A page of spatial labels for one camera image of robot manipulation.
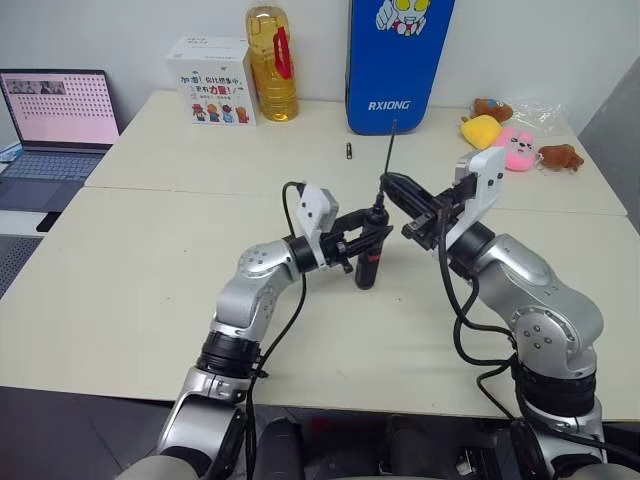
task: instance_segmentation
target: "laptop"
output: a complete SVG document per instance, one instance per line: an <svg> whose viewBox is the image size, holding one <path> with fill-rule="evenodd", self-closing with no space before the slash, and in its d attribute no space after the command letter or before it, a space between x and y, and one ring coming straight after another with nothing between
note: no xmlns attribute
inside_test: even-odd
<svg viewBox="0 0 640 480"><path fill-rule="evenodd" d="M0 210L61 212L119 136L102 70L2 70L23 152L0 174Z"/></svg>

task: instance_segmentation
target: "stuffed toy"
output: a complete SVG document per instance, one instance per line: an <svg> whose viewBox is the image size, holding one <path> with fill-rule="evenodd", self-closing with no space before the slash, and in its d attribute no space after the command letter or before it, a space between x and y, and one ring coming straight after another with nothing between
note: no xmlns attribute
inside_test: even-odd
<svg viewBox="0 0 640 480"><path fill-rule="evenodd" d="M576 149L571 145L553 145L542 147L538 150L542 165L552 170L562 170L570 168L574 172L578 171L584 160L576 153Z"/></svg>
<svg viewBox="0 0 640 480"><path fill-rule="evenodd" d="M533 142L533 135L530 133L518 132L513 127L505 127L493 142L493 146L505 147L508 170L524 172L533 168L538 157Z"/></svg>
<svg viewBox="0 0 640 480"><path fill-rule="evenodd" d="M506 103L502 103L492 98L476 98L473 101L473 112L471 112L471 118L476 118L480 115L489 115L495 118L499 123L502 123L513 116L513 109ZM462 121L466 122L466 117L462 117Z"/></svg>
<svg viewBox="0 0 640 480"><path fill-rule="evenodd" d="M460 125L462 136L478 150L491 146L501 131L502 125L489 115L480 115Z"/></svg>

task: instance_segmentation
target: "pink plush toy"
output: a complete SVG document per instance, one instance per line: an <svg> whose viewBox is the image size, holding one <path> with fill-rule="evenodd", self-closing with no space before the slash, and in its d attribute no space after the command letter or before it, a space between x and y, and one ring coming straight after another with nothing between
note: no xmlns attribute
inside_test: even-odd
<svg viewBox="0 0 640 480"><path fill-rule="evenodd" d="M533 135L518 132L513 127L504 127L500 136L493 142L494 147L505 147L507 150L507 169L524 172L533 168L536 163L536 149L533 146Z"/></svg>

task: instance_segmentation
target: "yellow plush toy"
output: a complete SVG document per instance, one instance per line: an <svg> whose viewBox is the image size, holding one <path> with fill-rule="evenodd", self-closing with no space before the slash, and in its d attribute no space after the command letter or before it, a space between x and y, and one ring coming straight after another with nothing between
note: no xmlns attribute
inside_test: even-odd
<svg viewBox="0 0 640 480"><path fill-rule="evenodd" d="M478 150L490 147L502 132L502 125L489 115L480 115L460 125L462 136Z"/></svg>

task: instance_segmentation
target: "laptop keyboard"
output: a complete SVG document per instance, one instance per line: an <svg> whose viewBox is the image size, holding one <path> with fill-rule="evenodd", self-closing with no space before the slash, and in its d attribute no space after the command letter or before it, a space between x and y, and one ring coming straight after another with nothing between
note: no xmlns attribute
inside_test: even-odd
<svg viewBox="0 0 640 480"><path fill-rule="evenodd" d="M3 177L84 182L100 157L23 153L2 172Z"/></svg>

